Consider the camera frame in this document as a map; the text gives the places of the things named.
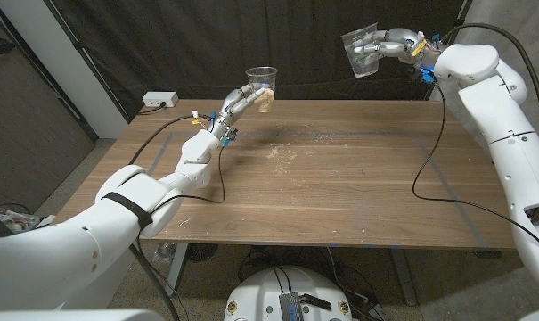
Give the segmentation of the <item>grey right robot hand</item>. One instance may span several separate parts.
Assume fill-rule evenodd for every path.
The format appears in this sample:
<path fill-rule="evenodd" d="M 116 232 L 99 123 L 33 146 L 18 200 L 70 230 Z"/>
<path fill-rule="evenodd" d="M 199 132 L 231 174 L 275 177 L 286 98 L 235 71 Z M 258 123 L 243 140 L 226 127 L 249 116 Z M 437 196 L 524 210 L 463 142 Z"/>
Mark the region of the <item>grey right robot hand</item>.
<path fill-rule="evenodd" d="M 373 55 L 378 58 L 398 58 L 404 62 L 416 62 L 429 50 L 429 43 L 422 32 L 410 29 L 393 28 L 366 33 L 354 42 L 349 52 L 360 55 Z"/>

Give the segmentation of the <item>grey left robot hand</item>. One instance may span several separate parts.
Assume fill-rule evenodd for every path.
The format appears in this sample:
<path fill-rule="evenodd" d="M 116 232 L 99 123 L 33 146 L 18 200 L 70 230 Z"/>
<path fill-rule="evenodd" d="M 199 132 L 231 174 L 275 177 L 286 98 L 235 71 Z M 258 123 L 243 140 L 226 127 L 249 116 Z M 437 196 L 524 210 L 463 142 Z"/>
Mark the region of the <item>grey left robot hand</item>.
<path fill-rule="evenodd" d="M 265 91 L 263 87 L 254 89 L 250 84 L 234 89 L 224 99 L 216 120 L 212 122 L 211 131 L 231 126 Z"/>

